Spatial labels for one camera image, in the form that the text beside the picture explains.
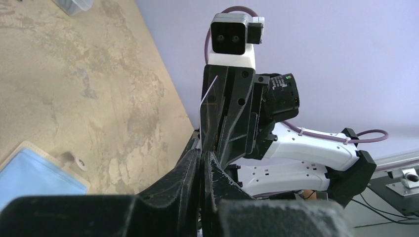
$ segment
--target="white ceiling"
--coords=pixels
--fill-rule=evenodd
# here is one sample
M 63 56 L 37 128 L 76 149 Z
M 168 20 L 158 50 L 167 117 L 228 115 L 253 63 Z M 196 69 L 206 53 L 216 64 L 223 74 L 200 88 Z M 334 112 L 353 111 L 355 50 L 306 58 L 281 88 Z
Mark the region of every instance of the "white ceiling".
M 265 17 L 258 73 L 293 73 L 310 129 L 385 129 L 374 158 L 419 150 L 419 1 L 157 0 L 137 4 L 198 126 L 204 40 L 213 16 L 244 5 Z

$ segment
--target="robotic arm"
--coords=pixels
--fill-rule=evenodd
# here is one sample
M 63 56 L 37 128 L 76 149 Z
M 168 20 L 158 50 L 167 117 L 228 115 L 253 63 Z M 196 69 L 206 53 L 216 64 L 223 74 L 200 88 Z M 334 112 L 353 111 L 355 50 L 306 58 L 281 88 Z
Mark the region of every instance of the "robotic arm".
M 337 134 L 304 128 L 296 132 L 282 123 L 298 114 L 299 96 L 295 78 L 292 74 L 253 72 L 256 69 L 253 44 L 242 41 L 242 45 L 237 45 L 235 42 L 238 38 L 256 39 L 252 41 L 256 44 L 261 42 L 263 31 L 255 28 L 264 28 L 264 18 L 253 17 L 252 20 L 254 22 L 244 14 L 220 13 L 214 17 L 211 24 L 212 51 L 205 76 L 215 79 L 204 76 L 201 133 L 209 132 L 211 120 L 213 126 L 222 127 L 221 131 L 229 127 L 227 131 L 230 133 L 222 132 L 220 137 L 212 140 L 216 144 L 213 149 L 222 167 L 233 169 L 230 172 L 232 177 L 249 195 L 305 189 L 327 191 L 332 199 L 346 206 L 350 199 L 366 188 L 376 168 L 373 159 L 368 152 L 359 151 L 356 143 L 349 143 L 358 139 L 352 129 L 346 128 Z M 250 74 L 254 74 L 251 80 L 245 77 L 250 77 Z M 222 95 L 225 96 L 228 91 L 222 93 L 222 88 L 227 86 L 233 87 L 233 94 L 247 94 L 246 98 L 226 101 Z M 219 109 L 226 106 L 230 107 L 229 112 L 236 111 L 233 114 L 239 115 L 234 117 L 236 123 L 234 119 L 229 119 L 229 114 L 223 114 Z M 340 141 L 307 136 L 306 132 L 340 138 L 337 139 Z M 202 146 L 203 150 L 207 149 L 204 144 Z M 288 158 L 300 162 L 227 166 L 240 157 Z

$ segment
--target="screw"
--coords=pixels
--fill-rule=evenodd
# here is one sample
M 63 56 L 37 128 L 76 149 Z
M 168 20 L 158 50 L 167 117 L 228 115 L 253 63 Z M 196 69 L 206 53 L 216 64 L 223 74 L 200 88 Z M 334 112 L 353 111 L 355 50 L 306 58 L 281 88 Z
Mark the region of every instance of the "screw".
M 249 73 L 247 71 L 242 72 L 242 77 L 247 78 L 249 76 Z

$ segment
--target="stained floor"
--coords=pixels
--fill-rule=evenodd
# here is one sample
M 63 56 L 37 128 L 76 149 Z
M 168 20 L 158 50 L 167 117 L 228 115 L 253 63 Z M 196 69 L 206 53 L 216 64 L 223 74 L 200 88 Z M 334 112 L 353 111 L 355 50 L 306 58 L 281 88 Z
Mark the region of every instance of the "stained floor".
M 0 162 L 24 140 L 71 151 L 91 193 L 120 194 L 174 166 L 192 126 L 134 1 L 0 0 L 0 42 Z

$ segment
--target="blue towel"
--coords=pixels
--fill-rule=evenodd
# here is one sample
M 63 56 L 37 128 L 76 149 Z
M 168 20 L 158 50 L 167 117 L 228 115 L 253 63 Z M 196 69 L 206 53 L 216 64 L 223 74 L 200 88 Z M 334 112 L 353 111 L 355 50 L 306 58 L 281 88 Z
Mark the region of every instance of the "blue towel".
M 86 193 L 85 185 L 29 149 L 21 150 L 0 172 L 0 211 L 22 196 Z

